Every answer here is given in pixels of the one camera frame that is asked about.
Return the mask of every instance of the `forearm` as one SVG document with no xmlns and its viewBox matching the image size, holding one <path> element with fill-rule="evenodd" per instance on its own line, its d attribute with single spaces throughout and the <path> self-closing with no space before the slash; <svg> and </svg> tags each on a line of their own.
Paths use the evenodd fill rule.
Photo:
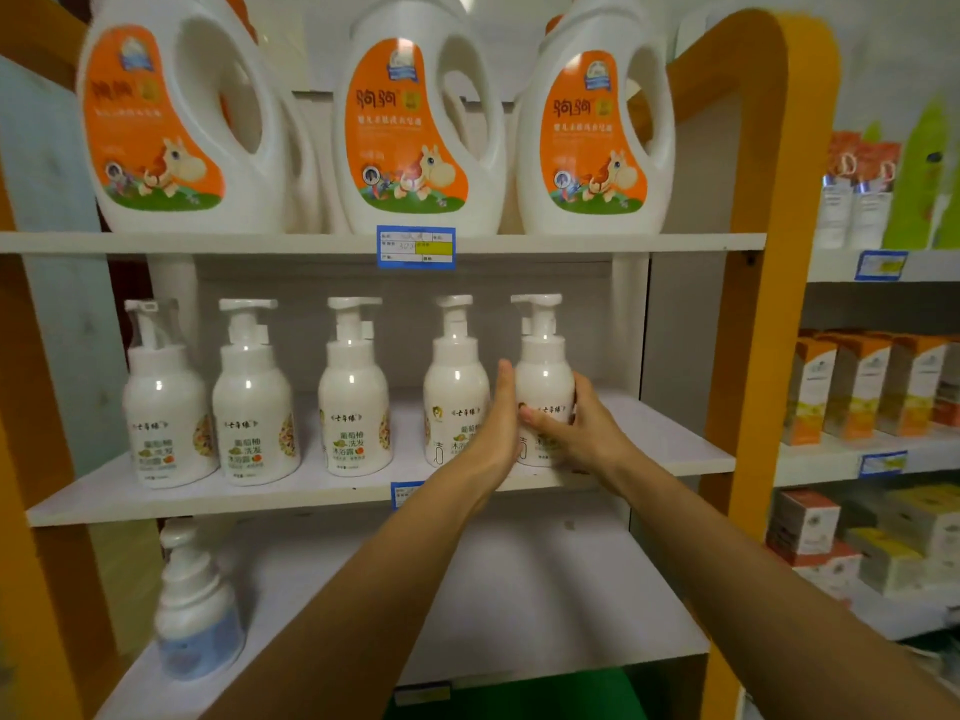
<svg viewBox="0 0 960 720">
<path fill-rule="evenodd" d="M 482 492 L 438 470 L 258 655 L 204 720 L 380 718 Z"/>
<path fill-rule="evenodd" d="M 641 453 L 614 482 L 770 718 L 958 717 L 960 705 L 839 602 Z"/>
</svg>

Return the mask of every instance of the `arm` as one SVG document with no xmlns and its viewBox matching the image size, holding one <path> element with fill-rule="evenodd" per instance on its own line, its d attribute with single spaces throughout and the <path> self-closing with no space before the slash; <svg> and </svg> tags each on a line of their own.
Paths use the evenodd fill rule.
<svg viewBox="0 0 960 720">
<path fill-rule="evenodd" d="M 520 418 L 623 496 L 656 556 L 768 718 L 960 718 L 960 704 L 843 605 L 801 579 L 624 435 L 576 375 L 573 425 Z"/>
<path fill-rule="evenodd" d="M 437 470 L 202 715 L 379 720 L 460 534 L 519 454 L 517 398 L 501 361 L 483 427 Z"/>
</svg>

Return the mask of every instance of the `white shelf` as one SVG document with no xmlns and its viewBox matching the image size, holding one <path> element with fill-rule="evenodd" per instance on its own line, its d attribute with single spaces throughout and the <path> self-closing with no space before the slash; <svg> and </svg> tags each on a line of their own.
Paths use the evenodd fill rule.
<svg viewBox="0 0 960 720">
<path fill-rule="evenodd" d="M 855 282 L 861 253 L 859 249 L 814 249 L 806 282 Z M 897 282 L 955 281 L 960 281 L 960 249 L 917 249 L 910 250 Z"/>
<path fill-rule="evenodd" d="M 955 625 L 948 609 L 960 606 L 960 583 L 926 588 L 887 598 L 857 580 L 850 592 L 854 614 L 894 642 L 937 632 Z"/>
<path fill-rule="evenodd" d="M 692 253 L 763 250 L 766 235 L 497 235 L 463 237 L 457 254 Z M 375 255 L 374 235 L 0 232 L 0 253 Z"/>
<path fill-rule="evenodd" d="M 175 682 L 150 644 L 97 718 L 198 717 L 388 515 L 366 507 L 240 523 L 219 554 L 250 616 L 237 662 Z M 607 496 L 501 495 L 464 531 L 399 683 L 471 687 L 708 649 Z"/>
<path fill-rule="evenodd" d="M 860 458 L 880 452 L 907 450 L 904 472 L 960 470 L 960 430 L 931 424 L 926 436 L 891 436 L 874 432 L 870 439 L 844 441 L 823 433 L 820 444 L 779 446 L 774 486 L 856 480 Z"/>
<path fill-rule="evenodd" d="M 601 393 L 606 407 L 628 437 L 674 475 L 731 472 L 735 459 L 627 394 Z M 325 469 L 316 400 L 297 403 L 297 430 L 303 464 L 275 483 L 238 487 L 217 470 L 196 483 L 150 489 L 138 483 L 124 454 L 79 478 L 27 511 L 32 526 L 142 520 L 212 513 L 341 505 L 390 500 L 390 483 L 426 480 L 433 468 L 424 458 L 424 406 L 419 396 L 391 399 L 393 461 L 364 477 L 336 477 Z M 589 475 L 516 465 L 501 491 L 544 488 L 584 489 Z"/>
</svg>

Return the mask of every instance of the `pump dispenser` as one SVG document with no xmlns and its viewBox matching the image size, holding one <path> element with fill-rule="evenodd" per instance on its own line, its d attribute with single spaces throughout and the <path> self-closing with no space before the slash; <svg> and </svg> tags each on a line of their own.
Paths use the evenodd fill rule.
<svg viewBox="0 0 960 720">
<path fill-rule="evenodd" d="M 177 302 L 127 300 L 124 308 L 134 332 L 123 390 L 133 469 L 148 488 L 207 477 L 217 469 L 210 395 L 187 356 Z"/>
<path fill-rule="evenodd" d="M 383 298 L 331 297 L 326 304 L 337 319 L 318 388 L 326 469 L 341 477 L 369 475 L 394 459 L 387 377 L 374 359 L 374 323 L 361 316 L 363 306 L 382 305 Z"/>
<path fill-rule="evenodd" d="M 160 665 L 174 680 L 197 680 L 234 663 L 244 645 L 236 599 L 192 518 L 170 518 L 160 545 L 170 552 L 153 617 Z"/>
<path fill-rule="evenodd" d="M 294 472 L 301 463 L 294 423 L 293 389 L 274 359 L 267 326 L 258 309 L 274 310 L 275 300 L 221 298 L 229 314 L 228 345 L 220 356 L 223 371 L 213 387 L 220 462 L 234 485 L 263 485 Z"/>
<path fill-rule="evenodd" d="M 566 342 L 557 335 L 554 309 L 564 301 L 559 293 L 512 295 L 511 303 L 529 303 L 521 330 L 520 363 L 516 366 L 516 400 L 558 422 L 573 419 L 573 370 L 567 363 Z M 561 461 L 556 445 L 520 425 L 521 465 L 546 468 Z"/>
<path fill-rule="evenodd" d="M 423 380 L 424 456 L 435 468 L 463 452 L 490 403 L 490 379 L 477 357 L 477 339 L 467 333 L 472 295 L 437 298 L 443 335 L 433 339 L 433 362 Z"/>
</svg>

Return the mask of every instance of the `hand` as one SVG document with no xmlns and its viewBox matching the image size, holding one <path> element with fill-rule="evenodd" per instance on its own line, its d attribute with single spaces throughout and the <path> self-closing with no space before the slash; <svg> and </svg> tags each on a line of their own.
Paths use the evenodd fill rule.
<svg viewBox="0 0 960 720">
<path fill-rule="evenodd" d="M 482 488 L 482 501 L 490 497 L 510 473 L 521 454 L 517 420 L 517 390 L 514 367 L 506 359 L 497 364 L 493 401 L 486 410 L 483 425 L 450 466 L 466 468 L 469 479 Z"/>
<path fill-rule="evenodd" d="M 615 493 L 620 467 L 642 454 L 618 427 L 586 376 L 574 372 L 576 418 L 572 425 L 557 421 L 542 411 L 520 407 L 520 419 L 535 431 L 556 441 L 572 463 L 599 477 Z"/>
</svg>

